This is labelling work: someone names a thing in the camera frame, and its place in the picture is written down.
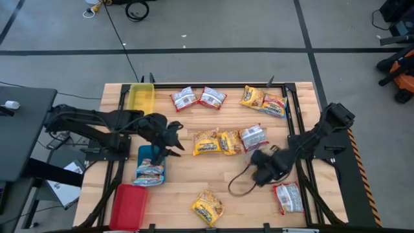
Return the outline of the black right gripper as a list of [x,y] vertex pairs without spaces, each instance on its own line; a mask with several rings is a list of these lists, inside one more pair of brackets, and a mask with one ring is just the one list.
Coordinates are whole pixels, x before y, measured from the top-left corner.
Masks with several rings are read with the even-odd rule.
[[255,150],[250,158],[251,164],[263,164],[264,154],[267,156],[265,170],[253,173],[256,186],[262,187],[271,181],[281,181],[292,170],[294,164],[293,152],[290,150]]

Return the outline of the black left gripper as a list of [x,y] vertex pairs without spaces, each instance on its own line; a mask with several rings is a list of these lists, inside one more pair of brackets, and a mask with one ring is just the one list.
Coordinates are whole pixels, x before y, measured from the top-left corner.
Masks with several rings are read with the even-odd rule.
[[168,123],[164,115],[152,113],[144,117],[144,139],[163,148],[160,151],[161,157],[180,157],[180,154],[165,148],[166,146],[177,147],[184,151],[184,147],[177,138],[177,122]]

